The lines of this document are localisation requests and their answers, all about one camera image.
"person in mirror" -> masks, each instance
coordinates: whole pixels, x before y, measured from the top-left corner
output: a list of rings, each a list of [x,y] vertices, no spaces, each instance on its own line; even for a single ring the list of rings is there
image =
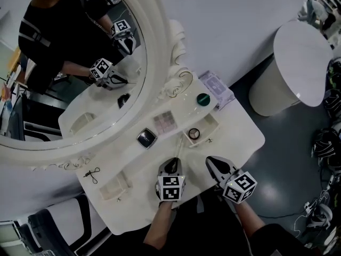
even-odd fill
[[[148,255],[209,251],[244,256],[250,250],[254,256],[314,255],[280,225],[266,225],[245,201],[235,205],[239,222],[213,188],[199,197],[181,205],[173,223],[173,202],[161,202],[138,250]],[[199,201],[203,203],[201,213]]]
[[[341,5],[340,4],[338,4],[337,8],[333,9],[332,15],[335,18],[334,22],[331,22],[329,27],[326,28],[323,32],[323,35],[326,39],[329,39],[333,35],[336,35],[337,32],[341,29]]]
[[[328,13],[326,8],[315,0],[308,0],[306,15],[298,18],[299,21],[306,21],[309,25],[319,29],[322,34],[330,28],[330,26],[336,21],[336,17],[333,13]]]
[[[19,30],[20,50],[37,65],[31,87],[47,87],[59,72],[91,82],[96,60],[122,60],[107,11],[105,0],[32,0]]]

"round mirror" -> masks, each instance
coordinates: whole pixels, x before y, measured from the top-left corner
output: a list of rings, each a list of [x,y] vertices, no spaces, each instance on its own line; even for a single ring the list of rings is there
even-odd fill
[[[160,13],[156,1],[28,1],[13,27],[18,48],[2,88],[0,145],[46,151],[87,142],[87,149],[118,134],[166,77],[155,78],[157,64],[168,60],[155,63],[162,54],[152,48],[158,35],[148,15]]]

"black shirt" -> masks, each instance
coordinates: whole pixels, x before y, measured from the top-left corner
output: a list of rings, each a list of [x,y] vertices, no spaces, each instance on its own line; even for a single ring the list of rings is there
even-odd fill
[[[226,255],[240,255],[246,256],[250,255],[248,252],[247,244],[243,244],[242,240],[245,238],[244,233],[238,232],[236,227],[230,227],[225,232],[228,231],[232,232],[233,237],[236,239],[240,239],[240,242],[229,242],[229,237],[231,234],[226,234],[225,243],[219,242],[201,242],[196,243],[193,250],[202,250],[202,251],[211,251],[215,252],[214,254],[226,254]],[[218,234],[217,232],[205,232],[202,233],[203,235],[215,235]],[[186,248],[183,246],[183,242],[187,243],[188,240],[180,239],[176,242],[176,244],[172,244],[176,249],[179,251],[186,251]],[[274,255],[281,255],[281,256],[292,256],[292,255],[299,255],[299,256],[313,256],[313,251],[305,248],[303,244],[297,240],[293,235],[287,232],[278,224],[270,224],[266,225],[265,227],[256,231],[252,237],[249,239],[250,248],[252,251],[253,256],[274,256]],[[135,249],[142,255],[168,255],[175,253],[168,253],[167,250],[162,249],[158,251],[155,247],[147,244],[140,244]]]
[[[19,36],[20,50],[39,67],[39,80],[50,82],[64,61],[91,67],[105,58],[114,65],[123,56],[112,46],[109,36],[91,19],[98,20],[108,11],[104,0],[59,0],[48,9],[29,5],[20,26],[20,35],[32,37],[37,31],[49,46]]]

